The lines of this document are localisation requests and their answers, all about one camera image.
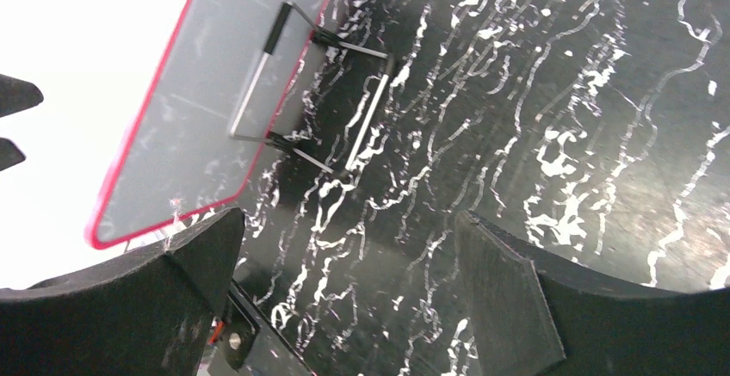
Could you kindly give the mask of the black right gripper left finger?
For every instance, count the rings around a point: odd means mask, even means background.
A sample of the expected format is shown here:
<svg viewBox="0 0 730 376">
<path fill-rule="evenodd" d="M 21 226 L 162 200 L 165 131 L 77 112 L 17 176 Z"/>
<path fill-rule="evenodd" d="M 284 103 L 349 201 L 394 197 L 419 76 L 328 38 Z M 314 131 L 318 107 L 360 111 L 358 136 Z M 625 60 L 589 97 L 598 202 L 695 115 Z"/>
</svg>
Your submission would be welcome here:
<svg viewBox="0 0 730 376">
<path fill-rule="evenodd" d="M 1 291 L 4 375 L 193 375 L 223 315 L 237 208 L 95 266 Z"/>
</svg>

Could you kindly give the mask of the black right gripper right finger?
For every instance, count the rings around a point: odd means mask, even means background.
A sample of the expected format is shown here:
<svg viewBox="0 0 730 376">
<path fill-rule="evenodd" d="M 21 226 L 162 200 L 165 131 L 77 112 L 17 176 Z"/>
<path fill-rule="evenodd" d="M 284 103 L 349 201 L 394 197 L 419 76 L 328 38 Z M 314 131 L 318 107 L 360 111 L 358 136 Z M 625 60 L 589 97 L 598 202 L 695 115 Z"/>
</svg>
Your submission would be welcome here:
<svg viewBox="0 0 730 376">
<path fill-rule="evenodd" d="M 726 375 L 729 291 L 645 287 L 571 262 L 476 213 L 455 251 L 485 375 Z"/>
</svg>

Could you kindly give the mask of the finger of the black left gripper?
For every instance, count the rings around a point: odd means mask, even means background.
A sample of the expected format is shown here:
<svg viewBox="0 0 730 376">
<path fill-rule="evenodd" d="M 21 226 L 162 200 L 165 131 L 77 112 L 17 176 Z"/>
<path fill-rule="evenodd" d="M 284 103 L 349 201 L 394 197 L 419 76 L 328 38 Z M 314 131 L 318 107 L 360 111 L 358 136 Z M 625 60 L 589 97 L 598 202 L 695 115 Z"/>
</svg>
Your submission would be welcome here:
<svg viewBox="0 0 730 376">
<path fill-rule="evenodd" d="M 26 160 L 24 153 L 10 139 L 0 138 L 0 171 Z"/>
<path fill-rule="evenodd" d="M 1 116 L 34 108 L 44 101 L 40 89 L 28 81 L 1 75 Z"/>
</svg>

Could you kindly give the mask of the pink framed whiteboard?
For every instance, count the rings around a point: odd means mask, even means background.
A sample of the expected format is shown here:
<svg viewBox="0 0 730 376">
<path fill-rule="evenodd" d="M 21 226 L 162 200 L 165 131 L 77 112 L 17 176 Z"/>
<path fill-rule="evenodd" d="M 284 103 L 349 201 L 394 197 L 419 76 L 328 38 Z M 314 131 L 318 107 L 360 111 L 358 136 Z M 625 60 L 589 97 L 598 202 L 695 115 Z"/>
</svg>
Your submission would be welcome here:
<svg viewBox="0 0 730 376">
<path fill-rule="evenodd" d="M 102 183 L 85 238 L 105 249 L 234 200 L 325 60 L 339 0 L 187 0 Z"/>
</svg>

